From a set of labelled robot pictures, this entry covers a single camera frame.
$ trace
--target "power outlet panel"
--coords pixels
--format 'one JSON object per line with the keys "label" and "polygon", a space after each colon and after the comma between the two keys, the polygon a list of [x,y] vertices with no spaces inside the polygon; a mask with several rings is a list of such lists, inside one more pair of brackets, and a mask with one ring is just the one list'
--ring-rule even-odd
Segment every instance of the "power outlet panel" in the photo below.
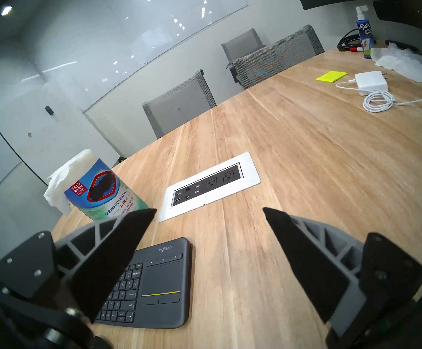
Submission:
{"label": "power outlet panel", "polygon": [[238,166],[232,165],[229,168],[218,171],[204,179],[196,181],[190,185],[184,186],[174,192],[172,206],[182,204],[194,197],[200,196],[204,193],[210,192],[211,190],[220,188],[226,184],[230,184],[235,180],[240,179],[240,172]]}
{"label": "power outlet panel", "polygon": [[170,185],[164,193],[159,222],[198,209],[260,182],[250,153],[235,156]]}

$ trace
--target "coiled white cable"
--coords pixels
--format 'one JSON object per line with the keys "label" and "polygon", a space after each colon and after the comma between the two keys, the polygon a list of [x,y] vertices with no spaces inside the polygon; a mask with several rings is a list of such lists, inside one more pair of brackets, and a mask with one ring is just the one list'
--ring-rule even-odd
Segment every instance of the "coiled white cable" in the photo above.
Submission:
{"label": "coiled white cable", "polygon": [[[369,90],[360,90],[359,88],[354,88],[354,87],[339,86],[340,84],[346,84],[346,83],[352,83],[352,82],[355,82],[355,80],[339,82],[338,84],[335,84],[335,85],[338,88],[344,88],[344,89],[347,89],[347,90],[371,92],[368,96],[365,97],[365,99],[363,101],[363,108],[366,111],[369,111],[369,112],[373,112],[373,113],[382,112],[382,111],[389,110],[389,108],[391,108],[393,105],[406,105],[406,104],[412,104],[414,102],[422,101],[422,99],[421,99],[421,100],[407,101],[407,102],[400,102],[399,103],[395,100],[394,95],[392,95],[388,91],[381,91],[381,90],[369,91]],[[382,104],[371,104],[372,102],[384,102],[384,103],[382,103]]]}

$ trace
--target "touchpad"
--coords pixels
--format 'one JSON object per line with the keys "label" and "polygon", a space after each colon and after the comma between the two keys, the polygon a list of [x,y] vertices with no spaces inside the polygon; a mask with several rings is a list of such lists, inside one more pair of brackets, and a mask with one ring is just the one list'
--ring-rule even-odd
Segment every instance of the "touchpad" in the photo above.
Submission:
{"label": "touchpad", "polygon": [[143,279],[142,297],[180,291],[182,265],[181,262],[171,262],[148,268],[148,275]]}

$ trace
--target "yellow line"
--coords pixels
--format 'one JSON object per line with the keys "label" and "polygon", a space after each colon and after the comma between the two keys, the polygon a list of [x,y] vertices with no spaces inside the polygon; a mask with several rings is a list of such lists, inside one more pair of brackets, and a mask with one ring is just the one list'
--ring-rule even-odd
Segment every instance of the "yellow line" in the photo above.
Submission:
{"label": "yellow line", "polygon": [[170,291],[169,293],[148,294],[148,295],[142,295],[142,296],[164,295],[164,294],[174,294],[174,293],[180,293],[180,290],[179,291]]}

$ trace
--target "chair backrest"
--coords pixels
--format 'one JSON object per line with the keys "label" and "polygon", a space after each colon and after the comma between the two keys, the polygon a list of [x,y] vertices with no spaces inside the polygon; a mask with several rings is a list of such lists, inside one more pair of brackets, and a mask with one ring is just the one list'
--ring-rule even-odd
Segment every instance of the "chair backrest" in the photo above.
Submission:
{"label": "chair backrest", "polygon": [[229,62],[247,56],[264,47],[254,28],[229,42],[221,44],[221,46]]}
{"label": "chair backrest", "polygon": [[245,90],[302,61],[323,53],[313,27],[304,26],[296,33],[254,53],[232,60],[238,80]]}
{"label": "chair backrest", "polygon": [[198,70],[172,90],[144,102],[143,110],[159,139],[215,106],[203,70]]}

